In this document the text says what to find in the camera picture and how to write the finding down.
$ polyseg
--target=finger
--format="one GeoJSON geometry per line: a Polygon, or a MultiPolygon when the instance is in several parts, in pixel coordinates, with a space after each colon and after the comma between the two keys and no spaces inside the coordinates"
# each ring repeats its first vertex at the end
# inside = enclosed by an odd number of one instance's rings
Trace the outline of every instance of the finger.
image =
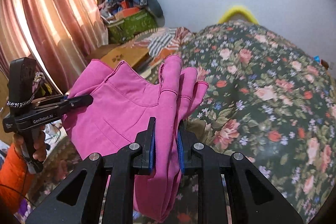
{"type": "Polygon", "coordinates": [[[39,150],[40,148],[45,147],[44,141],[45,141],[45,133],[43,131],[40,131],[39,137],[34,142],[34,148],[36,150],[39,150]]]}
{"type": "Polygon", "coordinates": [[[47,157],[47,150],[45,149],[36,150],[35,153],[33,154],[33,158],[38,161],[44,161],[46,157],[47,157]]]}
{"type": "Polygon", "coordinates": [[[23,143],[24,143],[24,139],[23,139],[23,137],[22,136],[20,136],[19,134],[14,134],[13,135],[13,143],[14,143],[14,145],[16,145],[16,146],[20,146],[20,145],[22,145],[23,143]]]}

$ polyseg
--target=pink garment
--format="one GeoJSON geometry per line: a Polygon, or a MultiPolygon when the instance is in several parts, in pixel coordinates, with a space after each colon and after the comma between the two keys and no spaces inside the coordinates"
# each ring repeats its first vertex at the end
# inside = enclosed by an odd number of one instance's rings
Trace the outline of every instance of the pink garment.
{"type": "Polygon", "coordinates": [[[161,65],[158,85],[144,80],[125,61],[113,71],[92,60],[69,98],[91,94],[93,103],[63,117],[63,126],[83,159],[93,152],[116,153],[147,129],[150,117],[156,117],[156,166],[152,175],[135,178],[134,209],[159,222],[172,209],[181,178],[177,127],[199,106],[208,88],[196,79],[197,70],[182,70],[176,55],[161,65]]]}

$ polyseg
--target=garment sleeve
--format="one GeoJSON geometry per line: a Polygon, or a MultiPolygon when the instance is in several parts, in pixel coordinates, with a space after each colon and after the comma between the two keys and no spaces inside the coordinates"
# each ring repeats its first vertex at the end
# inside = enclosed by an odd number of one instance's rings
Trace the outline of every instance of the garment sleeve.
{"type": "Polygon", "coordinates": [[[27,165],[23,158],[17,155],[14,146],[8,149],[4,164],[0,170],[0,197],[11,213],[16,213],[19,209],[22,196],[17,192],[4,187],[4,185],[15,189],[25,196],[32,183],[33,175],[27,171],[27,165]]]}

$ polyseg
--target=floral blanket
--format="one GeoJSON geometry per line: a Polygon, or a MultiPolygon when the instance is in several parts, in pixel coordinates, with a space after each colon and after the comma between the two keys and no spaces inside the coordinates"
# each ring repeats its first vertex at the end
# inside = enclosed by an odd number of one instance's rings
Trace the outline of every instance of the floral blanket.
{"type": "MultiPolygon", "coordinates": [[[[188,129],[219,153],[244,153],[308,223],[336,175],[335,85],[325,68],[281,36],[243,22],[205,28],[181,45],[180,55],[209,83],[188,129]]],[[[72,146],[64,148],[35,201],[79,161],[72,146]]],[[[183,177],[165,223],[197,223],[197,195],[197,177],[183,177]]],[[[137,212],[133,219],[154,223],[137,212]]]]}

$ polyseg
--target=silver screw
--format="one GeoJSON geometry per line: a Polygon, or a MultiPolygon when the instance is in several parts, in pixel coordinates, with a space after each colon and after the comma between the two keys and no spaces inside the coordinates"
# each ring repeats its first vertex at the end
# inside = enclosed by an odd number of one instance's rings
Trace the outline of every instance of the silver screw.
{"type": "Polygon", "coordinates": [[[129,148],[132,150],[137,150],[140,147],[140,145],[138,143],[131,143],[129,145],[129,148]]]}
{"type": "Polygon", "coordinates": [[[233,157],[236,159],[236,160],[242,160],[244,158],[243,154],[242,153],[234,153],[233,157]]]}
{"type": "Polygon", "coordinates": [[[98,153],[92,153],[92,154],[90,154],[89,159],[90,160],[97,160],[97,159],[99,159],[99,154],[98,153]]]}
{"type": "Polygon", "coordinates": [[[202,143],[195,143],[194,148],[197,150],[202,150],[204,148],[204,144],[202,143]]]}

